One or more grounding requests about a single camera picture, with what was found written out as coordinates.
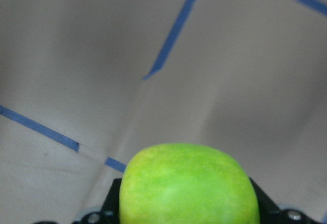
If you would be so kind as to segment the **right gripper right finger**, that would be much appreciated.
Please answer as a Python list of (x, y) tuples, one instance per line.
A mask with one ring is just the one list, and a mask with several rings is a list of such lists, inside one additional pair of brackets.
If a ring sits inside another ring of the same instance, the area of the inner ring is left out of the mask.
[(260, 212), (260, 223), (274, 224), (278, 223), (280, 208), (277, 204), (259, 187), (259, 185), (250, 178), (254, 188)]

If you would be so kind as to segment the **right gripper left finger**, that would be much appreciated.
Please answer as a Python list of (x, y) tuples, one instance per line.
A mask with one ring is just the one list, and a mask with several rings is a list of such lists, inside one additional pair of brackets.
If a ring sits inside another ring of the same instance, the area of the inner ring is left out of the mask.
[(119, 198), (120, 186), (122, 179), (114, 179), (107, 197), (102, 205), (101, 212), (103, 214), (102, 223), (120, 223), (119, 220)]

